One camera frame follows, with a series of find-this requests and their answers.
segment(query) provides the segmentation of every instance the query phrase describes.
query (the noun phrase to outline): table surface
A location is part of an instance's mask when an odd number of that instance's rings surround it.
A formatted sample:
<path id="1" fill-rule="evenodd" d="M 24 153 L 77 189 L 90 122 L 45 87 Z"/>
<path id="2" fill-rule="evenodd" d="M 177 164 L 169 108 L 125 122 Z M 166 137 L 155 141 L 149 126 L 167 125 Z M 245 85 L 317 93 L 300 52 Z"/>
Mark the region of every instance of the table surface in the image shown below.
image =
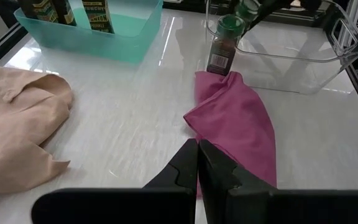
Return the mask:
<path id="1" fill-rule="evenodd" d="M 203 68 L 204 15 L 163 10 L 140 65 L 39 47 L 24 37 L 0 66 L 56 73 L 71 85 L 69 119 L 46 145 L 71 160 L 50 182 L 0 195 L 0 223 L 31 223 L 30 209 L 64 187 L 142 187 L 195 136 L 183 115 L 195 106 Z M 280 189 L 358 189 L 358 96 L 345 72 L 314 95 L 256 88 L 272 120 Z M 206 223 L 202 201 L 196 222 Z"/>

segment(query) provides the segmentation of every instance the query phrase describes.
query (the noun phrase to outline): pink cloth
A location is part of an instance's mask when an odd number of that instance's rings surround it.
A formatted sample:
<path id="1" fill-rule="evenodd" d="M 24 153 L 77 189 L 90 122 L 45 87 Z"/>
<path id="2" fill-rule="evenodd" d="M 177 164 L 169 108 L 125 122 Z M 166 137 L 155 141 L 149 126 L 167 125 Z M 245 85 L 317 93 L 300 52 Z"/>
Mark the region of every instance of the pink cloth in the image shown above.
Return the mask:
<path id="1" fill-rule="evenodd" d="M 258 94 L 237 72 L 196 72 L 196 108 L 184 115 L 198 139 L 207 139 L 257 177 L 276 187 L 275 136 Z"/>

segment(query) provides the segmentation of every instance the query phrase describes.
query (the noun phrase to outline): clear plastic bin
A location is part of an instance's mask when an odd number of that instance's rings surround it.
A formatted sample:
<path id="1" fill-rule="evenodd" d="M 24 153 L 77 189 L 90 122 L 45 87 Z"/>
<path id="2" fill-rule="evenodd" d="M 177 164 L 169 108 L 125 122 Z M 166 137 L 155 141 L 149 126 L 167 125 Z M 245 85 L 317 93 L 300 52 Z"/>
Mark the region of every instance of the clear plastic bin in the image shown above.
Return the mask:
<path id="1" fill-rule="evenodd" d="M 224 13 L 219 0 L 206 7 L 211 46 Z M 242 73 L 246 84 L 316 93 L 358 57 L 358 28 L 339 5 L 323 1 L 314 14 L 295 10 L 302 26 L 262 21 L 240 40 L 231 70 Z"/>
<path id="2" fill-rule="evenodd" d="M 14 15 L 43 47 L 139 63 L 160 28 L 162 0 L 108 0 L 115 34 L 91 30 L 81 0 L 69 0 L 76 27 Z"/>

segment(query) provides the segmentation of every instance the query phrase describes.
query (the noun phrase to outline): teal plastic bin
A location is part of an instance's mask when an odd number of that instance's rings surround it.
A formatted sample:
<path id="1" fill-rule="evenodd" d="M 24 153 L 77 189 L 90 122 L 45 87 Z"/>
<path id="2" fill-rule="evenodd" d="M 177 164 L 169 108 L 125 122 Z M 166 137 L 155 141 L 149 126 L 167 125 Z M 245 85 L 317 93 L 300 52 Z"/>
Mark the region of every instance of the teal plastic bin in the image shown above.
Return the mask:
<path id="1" fill-rule="evenodd" d="M 162 0 L 108 0 L 115 34 L 91 30 L 81 0 L 70 0 L 76 27 L 14 15 L 42 46 L 139 63 L 160 28 Z"/>

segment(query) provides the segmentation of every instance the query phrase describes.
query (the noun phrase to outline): transparent container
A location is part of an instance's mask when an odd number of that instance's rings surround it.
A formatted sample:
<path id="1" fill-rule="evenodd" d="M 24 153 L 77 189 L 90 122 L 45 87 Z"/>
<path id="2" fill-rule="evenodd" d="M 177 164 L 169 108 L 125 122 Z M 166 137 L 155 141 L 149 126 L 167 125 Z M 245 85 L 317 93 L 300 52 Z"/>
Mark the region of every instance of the transparent container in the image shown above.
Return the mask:
<path id="1" fill-rule="evenodd" d="M 230 11 L 219 2 L 207 1 L 207 46 L 217 36 L 219 17 Z M 315 13 L 291 10 L 296 19 L 287 20 L 298 26 L 262 21 L 240 40 L 231 70 L 242 73 L 247 85 L 312 94 L 358 58 L 358 28 L 339 5 L 323 1 Z"/>
<path id="2" fill-rule="evenodd" d="M 91 30 L 81 0 L 69 0 L 76 27 L 14 15 L 42 46 L 139 63 L 160 28 L 162 0 L 108 0 L 115 34 Z"/>

